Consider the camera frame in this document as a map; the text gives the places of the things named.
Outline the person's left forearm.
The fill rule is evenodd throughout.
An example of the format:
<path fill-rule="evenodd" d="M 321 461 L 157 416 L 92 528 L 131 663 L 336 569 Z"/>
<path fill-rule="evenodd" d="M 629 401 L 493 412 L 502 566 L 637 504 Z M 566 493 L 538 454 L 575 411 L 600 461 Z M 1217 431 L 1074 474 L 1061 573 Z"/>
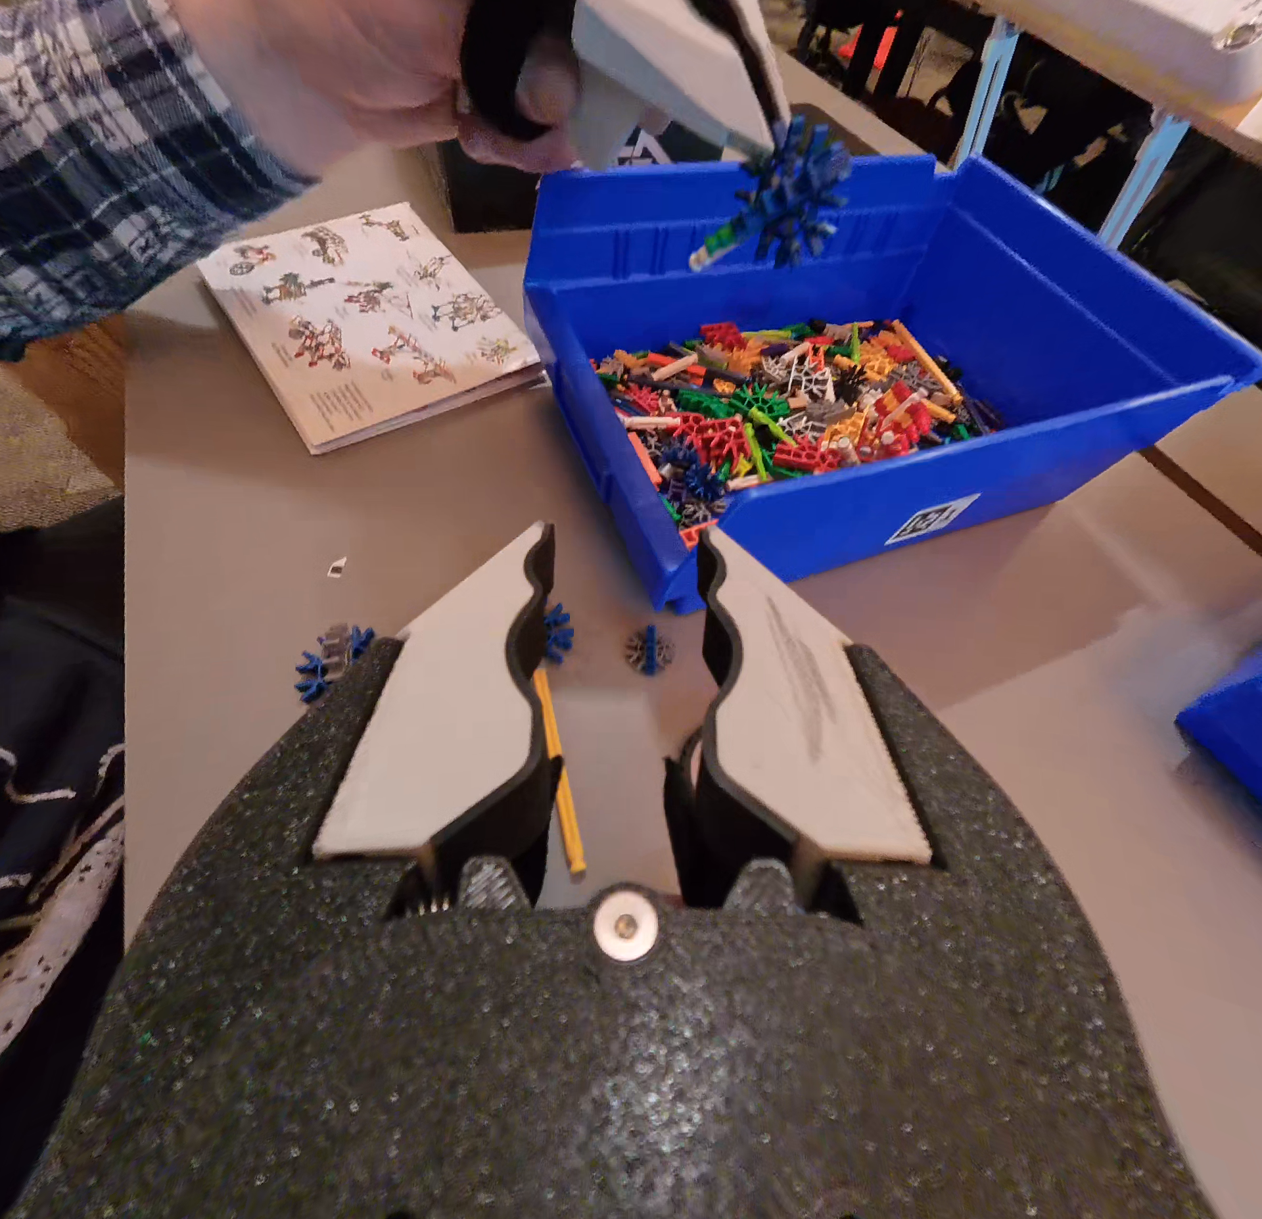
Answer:
<path fill-rule="evenodd" d="M 2 7 L 2 360 L 124 312 L 316 179 L 265 147 L 170 0 Z"/>

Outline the pile of colourful toy pieces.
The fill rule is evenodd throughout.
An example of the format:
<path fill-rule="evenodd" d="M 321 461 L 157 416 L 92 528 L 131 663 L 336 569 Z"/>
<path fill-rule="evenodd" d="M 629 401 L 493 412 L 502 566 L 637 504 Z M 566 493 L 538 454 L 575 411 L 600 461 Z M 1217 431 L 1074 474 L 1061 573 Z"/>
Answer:
<path fill-rule="evenodd" d="M 986 439 L 999 409 L 900 319 L 741 328 L 590 360 L 687 549 L 745 491 Z"/>

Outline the black printed box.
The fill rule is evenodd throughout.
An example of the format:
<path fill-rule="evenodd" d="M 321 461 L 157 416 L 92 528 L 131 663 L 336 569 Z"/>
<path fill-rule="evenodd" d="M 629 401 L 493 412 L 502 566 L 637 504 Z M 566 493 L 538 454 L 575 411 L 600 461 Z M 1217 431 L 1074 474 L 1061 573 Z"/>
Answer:
<path fill-rule="evenodd" d="M 456 140 L 422 147 L 433 188 L 456 233 L 523 231 L 532 226 L 540 175 L 469 159 Z M 723 147 L 680 123 L 661 134 L 637 127 L 618 151 L 618 168 L 715 162 Z"/>

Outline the blue plastic bin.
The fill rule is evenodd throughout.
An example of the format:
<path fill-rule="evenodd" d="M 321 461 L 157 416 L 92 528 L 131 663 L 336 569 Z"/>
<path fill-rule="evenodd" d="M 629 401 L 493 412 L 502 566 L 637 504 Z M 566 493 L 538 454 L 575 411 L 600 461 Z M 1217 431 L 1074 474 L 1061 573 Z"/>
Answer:
<path fill-rule="evenodd" d="M 1260 803 L 1260 646 L 1180 709 L 1176 726 Z"/>

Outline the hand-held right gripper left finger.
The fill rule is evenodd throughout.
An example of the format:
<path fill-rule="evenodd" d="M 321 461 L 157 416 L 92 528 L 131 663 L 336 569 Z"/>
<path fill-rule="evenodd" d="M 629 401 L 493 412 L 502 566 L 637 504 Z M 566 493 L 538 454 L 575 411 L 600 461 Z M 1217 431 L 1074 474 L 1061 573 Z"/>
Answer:
<path fill-rule="evenodd" d="M 314 857 L 517 859 L 551 825 L 545 715 L 534 687 L 557 530 L 536 521 L 398 642 Z"/>

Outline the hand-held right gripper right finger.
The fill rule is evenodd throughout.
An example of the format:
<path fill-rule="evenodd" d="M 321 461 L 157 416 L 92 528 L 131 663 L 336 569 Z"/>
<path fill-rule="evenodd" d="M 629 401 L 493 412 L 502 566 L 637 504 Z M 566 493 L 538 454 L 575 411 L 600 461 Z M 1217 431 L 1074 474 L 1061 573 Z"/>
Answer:
<path fill-rule="evenodd" d="M 717 526 L 702 534 L 697 569 L 717 685 L 702 720 L 702 821 L 732 836 L 740 859 L 764 857 L 738 846 L 771 834 L 790 855 L 930 864 L 852 638 Z"/>

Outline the person's left hand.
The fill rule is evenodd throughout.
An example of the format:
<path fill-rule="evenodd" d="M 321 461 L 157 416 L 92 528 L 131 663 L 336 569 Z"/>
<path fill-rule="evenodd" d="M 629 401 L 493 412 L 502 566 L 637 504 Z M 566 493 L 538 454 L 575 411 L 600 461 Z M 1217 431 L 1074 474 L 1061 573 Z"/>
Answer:
<path fill-rule="evenodd" d="M 458 140 L 486 164 L 530 174 L 577 162 L 579 97 L 568 43 L 534 45 L 519 110 L 549 127 L 519 142 L 463 108 L 461 45 L 473 0 L 170 0 L 217 84 L 290 168 L 323 175 L 370 144 Z"/>

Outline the green plastic rod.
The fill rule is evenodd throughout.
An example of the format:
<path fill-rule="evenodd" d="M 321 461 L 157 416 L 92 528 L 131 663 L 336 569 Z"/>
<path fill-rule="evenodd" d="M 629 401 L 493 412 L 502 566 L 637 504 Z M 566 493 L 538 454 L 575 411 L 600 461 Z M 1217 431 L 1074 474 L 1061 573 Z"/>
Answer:
<path fill-rule="evenodd" d="M 687 259 L 689 271 L 704 271 L 706 267 L 727 258 L 732 250 L 747 241 L 747 224 L 736 216 L 721 228 L 704 237 L 702 244 L 691 252 Z"/>

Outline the blue bin of toy parts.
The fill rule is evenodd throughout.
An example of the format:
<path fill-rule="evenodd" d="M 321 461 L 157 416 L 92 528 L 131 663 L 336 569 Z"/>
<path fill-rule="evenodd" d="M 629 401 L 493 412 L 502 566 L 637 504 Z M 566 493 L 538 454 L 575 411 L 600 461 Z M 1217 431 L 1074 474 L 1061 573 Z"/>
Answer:
<path fill-rule="evenodd" d="M 721 526 L 784 580 L 1066 498 L 1227 394 L 1260 353 L 986 159 L 861 155 L 837 231 L 792 269 L 689 254 L 736 211 L 734 162 L 560 172 L 538 192 L 527 327 L 654 607 L 700 608 L 685 547 L 592 358 L 700 325 L 902 321 L 997 433 L 734 496 Z"/>

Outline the toy instruction booklet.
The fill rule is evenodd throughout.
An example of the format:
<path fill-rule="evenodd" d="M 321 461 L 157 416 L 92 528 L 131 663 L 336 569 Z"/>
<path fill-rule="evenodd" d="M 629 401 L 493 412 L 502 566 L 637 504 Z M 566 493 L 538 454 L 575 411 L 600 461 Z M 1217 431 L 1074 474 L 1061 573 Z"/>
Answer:
<path fill-rule="evenodd" d="M 198 272 L 312 455 L 544 375 L 529 336 L 405 202 L 232 239 Z"/>

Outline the yellow plastic rod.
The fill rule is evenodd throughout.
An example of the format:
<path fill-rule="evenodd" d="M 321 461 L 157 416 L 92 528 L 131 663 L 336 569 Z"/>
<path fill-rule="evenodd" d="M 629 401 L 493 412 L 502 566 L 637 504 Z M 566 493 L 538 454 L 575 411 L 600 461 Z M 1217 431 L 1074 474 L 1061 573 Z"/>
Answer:
<path fill-rule="evenodd" d="M 545 743 L 549 762 L 555 773 L 555 806 L 557 818 L 560 823 L 560 838 L 566 857 L 568 872 L 573 879 L 581 879 L 586 874 L 586 853 L 577 825 L 575 799 L 572 791 L 572 780 L 566 769 L 564 748 L 560 741 L 560 726 L 557 719 L 555 698 L 551 694 L 551 685 L 547 681 L 547 672 L 544 666 L 538 666 L 532 674 L 532 683 L 542 706 L 544 722 L 545 722 Z"/>

